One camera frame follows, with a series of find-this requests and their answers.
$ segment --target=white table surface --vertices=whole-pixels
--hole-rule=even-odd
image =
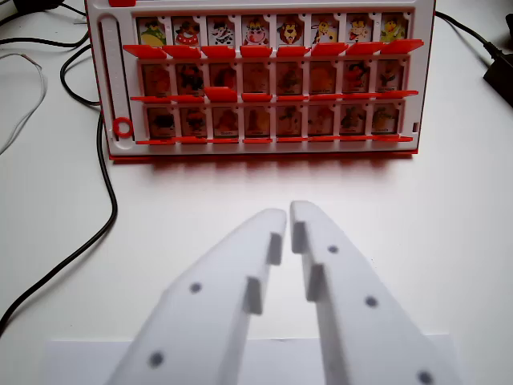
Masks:
[[[68,2],[82,7],[81,0]],[[12,4],[0,8],[7,16]],[[511,0],[439,0],[438,10],[492,42],[507,36]],[[77,41],[85,26],[67,10],[0,28],[0,39]],[[479,42],[463,39],[489,62]],[[71,99],[57,47],[27,53],[49,82],[46,100],[0,157],[0,312],[85,242],[111,210],[95,154],[98,112]],[[486,68],[443,20],[435,20],[420,153],[408,159],[109,162],[119,217],[108,237],[30,302],[0,339],[0,383],[37,384],[42,347],[57,339],[133,338],[162,290],[257,211],[292,200],[321,206],[372,261],[426,333],[450,332],[469,384],[513,378],[513,108],[483,80]],[[68,75],[97,98],[86,59]],[[0,141],[38,98],[21,58],[0,62]],[[251,338],[317,336],[301,259],[285,240],[265,314]]]

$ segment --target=character card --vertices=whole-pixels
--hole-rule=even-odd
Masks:
[[[372,41],[373,20],[369,14],[347,14],[345,42],[361,43]]]
[[[246,138],[269,138],[271,122],[268,108],[246,107],[244,109],[244,125]]]
[[[150,47],[166,45],[166,29],[159,22],[159,18],[137,18],[136,23],[139,44],[146,44]]]
[[[304,23],[296,14],[277,15],[277,43],[279,46],[302,46]]]
[[[342,104],[340,135],[364,135],[367,111],[361,104]]]
[[[143,64],[141,71],[145,96],[163,98],[171,94],[171,79],[164,64]]]
[[[276,118],[276,136],[301,136],[301,109],[299,107],[276,107]]]
[[[333,111],[326,105],[308,107],[308,135],[333,135]]]
[[[338,21],[333,14],[312,15],[312,45],[336,43],[338,41]]]
[[[333,94],[336,78],[331,62],[310,62],[310,94]]]
[[[401,90],[403,68],[399,60],[378,60],[378,84],[376,84],[376,91]]]
[[[297,62],[276,63],[278,95],[300,95],[303,92],[303,69]]]
[[[269,93],[269,70],[263,63],[245,63],[242,78],[244,92]]]
[[[211,16],[207,18],[208,45],[231,46],[235,45],[235,25],[228,16]]]
[[[269,47],[269,23],[261,15],[242,17],[242,45]]]
[[[200,45],[200,24],[194,18],[175,17],[172,18],[173,37],[177,46],[199,46]]]
[[[212,120],[215,138],[239,137],[239,116],[230,107],[214,107]]]
[[[199,108],[181,108],[182,136],[207,137],[207,120]]]
[[[363,60],[344,62],[342,92],[367,92],[369,90],[369,72]]]
[[[150,139],[171,139],[176,135],[175,116],[167,108],[148,108],[147,125]]]
[[[373,134],[394,134],[398,130],[399,110],[392,103],[376,104],[372,116]]]
[[[176,86],[178,95],[198,95],[203,92],[203,72],[197,64],[176,64]]]
[[[236,91],[237,73],[228,63],[210,64],[210,85]]]
[[[382,14],[382,32],[380,41],[391,43],[394,40],[406,39],[408,21],[402,13]]]

